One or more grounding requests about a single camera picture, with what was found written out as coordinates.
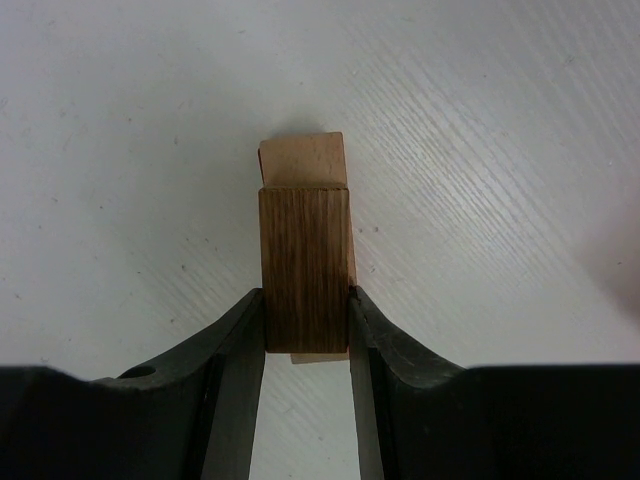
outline screw hole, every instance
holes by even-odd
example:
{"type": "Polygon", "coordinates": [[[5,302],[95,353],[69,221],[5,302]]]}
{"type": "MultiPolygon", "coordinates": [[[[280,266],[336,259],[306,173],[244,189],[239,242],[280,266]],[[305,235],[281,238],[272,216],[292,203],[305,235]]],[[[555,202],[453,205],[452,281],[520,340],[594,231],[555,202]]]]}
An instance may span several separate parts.
{"type": "Polygon", "coordinates": [[[140,365],[133,367],[120,375],[120,378],[140,378],[156,373],[156,369],[151,365],[140,365]]]}

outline wooden block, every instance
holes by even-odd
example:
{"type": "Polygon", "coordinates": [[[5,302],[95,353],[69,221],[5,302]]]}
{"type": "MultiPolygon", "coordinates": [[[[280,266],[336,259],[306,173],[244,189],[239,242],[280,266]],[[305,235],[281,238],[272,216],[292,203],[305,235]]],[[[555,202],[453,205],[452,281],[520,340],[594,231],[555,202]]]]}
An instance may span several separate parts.
{"type": "Polygon", "coordinates": [[[267,351],[345,352],[349,191],[274,187],[258,198],[267,351]]]}
{"type": "MultiPolygon", "coordinates": [[[[342,133],[320,133],[274,138],[258,151],[265,187],[347,187],[342,133]]],[[[349,284],[357,285],[351,212],[349,218],[349,284]]]]}

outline dark brown wooden block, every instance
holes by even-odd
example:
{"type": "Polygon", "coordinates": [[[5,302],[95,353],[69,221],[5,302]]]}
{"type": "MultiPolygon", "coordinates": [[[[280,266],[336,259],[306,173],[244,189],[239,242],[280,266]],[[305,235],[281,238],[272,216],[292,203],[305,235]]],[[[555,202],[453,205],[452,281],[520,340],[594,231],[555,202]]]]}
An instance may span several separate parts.
{"type": "Polygon", "coordinates": [[[345,352],[349,191],[273,187],[258,197],[267,351],[345,352]]]}

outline white surface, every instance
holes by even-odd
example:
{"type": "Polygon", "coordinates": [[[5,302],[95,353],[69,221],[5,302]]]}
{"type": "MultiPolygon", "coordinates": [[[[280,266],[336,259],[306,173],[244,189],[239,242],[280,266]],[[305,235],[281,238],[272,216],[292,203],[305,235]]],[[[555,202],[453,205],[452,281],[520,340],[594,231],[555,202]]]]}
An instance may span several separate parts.
{"type": "MultiPolygon", "coordinates": [[[[0,4],[0,362],[118,375],[260,284],[256,159],[345,134],[361,285],[463,365],[640,360],[636,0],[0,4]]],[[[357,477],[269,357],[252,478],[357,477]]]]}

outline black plastic part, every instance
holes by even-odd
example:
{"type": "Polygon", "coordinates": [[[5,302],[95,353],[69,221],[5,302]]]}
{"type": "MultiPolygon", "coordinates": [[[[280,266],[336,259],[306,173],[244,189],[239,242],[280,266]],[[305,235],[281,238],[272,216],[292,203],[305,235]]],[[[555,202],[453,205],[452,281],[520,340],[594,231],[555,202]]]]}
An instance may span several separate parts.
{"type": "Polygon", "coordinates": [[[0,478],[248,478],[262,315],[256,289],[213,325],[118,379],[0,369],[0,478]]]}
{"type": "Polygon", "coordinates": [[[363,479],[640,478],[640,367],[463,370],[349,300],[363,479]]]}

